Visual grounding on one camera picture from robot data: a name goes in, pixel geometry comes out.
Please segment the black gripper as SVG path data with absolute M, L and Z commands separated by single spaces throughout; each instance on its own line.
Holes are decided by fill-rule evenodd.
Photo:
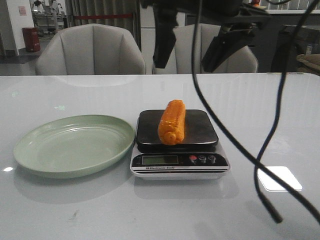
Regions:
M 141 0 L 142 8 L 152 7 L 155 22 L 153 63 L 165 68 L 176 43 L 177 14 L 196 15 L 213 24 L 253 23 L 265 25 L 271 16 L 242 0 Z M 225 30 L 221 26 L 201 59 L 204 73 L 256 73 L 258 59 L 249 48 L 251 30 Z

